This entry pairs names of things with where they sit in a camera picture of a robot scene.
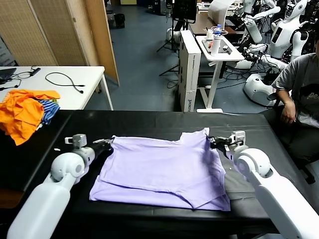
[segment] gray t-shirt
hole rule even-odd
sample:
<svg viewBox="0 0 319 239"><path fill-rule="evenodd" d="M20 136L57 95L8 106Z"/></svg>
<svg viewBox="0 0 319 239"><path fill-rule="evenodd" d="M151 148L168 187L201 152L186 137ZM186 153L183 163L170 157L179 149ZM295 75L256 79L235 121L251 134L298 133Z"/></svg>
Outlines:
<svg viewBox="0 0 319 239"><path fill-rule="evenodd" d="M272 83L279 90L292 90L296 118L319 127L319 58L315 53L293 60Z"/></svg>

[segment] shirt sleeve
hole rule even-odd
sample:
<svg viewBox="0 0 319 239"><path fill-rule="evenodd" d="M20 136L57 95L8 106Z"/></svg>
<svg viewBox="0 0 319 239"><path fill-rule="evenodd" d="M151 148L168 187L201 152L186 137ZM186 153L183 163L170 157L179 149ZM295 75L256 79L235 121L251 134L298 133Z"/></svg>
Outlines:
<svg viewBox="0 0 319 239"><path fill-rule="evenodd" d="M289 63L289 65L279 74L279 76L271 84L272 87L286 91L290 91L293 88L297 74L298 62L296 60L297 59Z"/></svg>

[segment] man's arm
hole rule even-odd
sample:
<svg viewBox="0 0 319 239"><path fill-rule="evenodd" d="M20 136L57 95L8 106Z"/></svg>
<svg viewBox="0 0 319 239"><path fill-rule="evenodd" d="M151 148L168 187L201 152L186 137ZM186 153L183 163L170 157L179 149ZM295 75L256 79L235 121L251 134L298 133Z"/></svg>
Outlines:
<svg viewBox="0 0 319 239"><path fill-rule="evenodd" d="M298 58L292 61L272 83L272 87L277 89L277 95L284 103L281 120L291 124L296 122L296 106L289 96L289 91L293 88L298 68Z"/></svg>
<svg viewBox="0 0 319 239"><path fill-rule="evenodd" d="M288 91L277 90L277 95L285 105L280 119L284 123L289 124L296 122L296 106L294 101L290 98Z"/></svg>

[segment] plastic bottle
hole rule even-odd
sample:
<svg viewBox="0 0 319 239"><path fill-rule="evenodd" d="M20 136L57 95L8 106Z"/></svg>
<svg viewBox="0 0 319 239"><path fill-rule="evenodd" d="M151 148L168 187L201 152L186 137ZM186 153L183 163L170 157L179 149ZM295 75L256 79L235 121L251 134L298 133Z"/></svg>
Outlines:
<svg viewBox="0 0 319 239"><path fill-rule="evenodd" d="M218 24L217 27L214 29L214 40L213 45L211 47L210 55L215 56L217 55L219 48L220 48L220 41L221 41L221 24Z"/></svg>
<svg viewBox="0 0 319 239"><path fill-rule="evenodd" d="M214 36L220 36L221 35L221 24L217 24L217 27L214 28Z"/></svg>

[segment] lavender t-shirt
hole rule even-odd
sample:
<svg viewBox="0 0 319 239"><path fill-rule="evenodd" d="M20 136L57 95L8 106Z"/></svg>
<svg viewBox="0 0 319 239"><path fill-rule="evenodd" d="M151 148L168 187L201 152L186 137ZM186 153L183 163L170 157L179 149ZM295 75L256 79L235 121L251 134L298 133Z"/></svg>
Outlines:
<svg viewBox="0 0 319 239"><path fill-rule="evenodd" d="M115 137L90 200L229 211L225 170L209 128L178 141Z"/></svg>

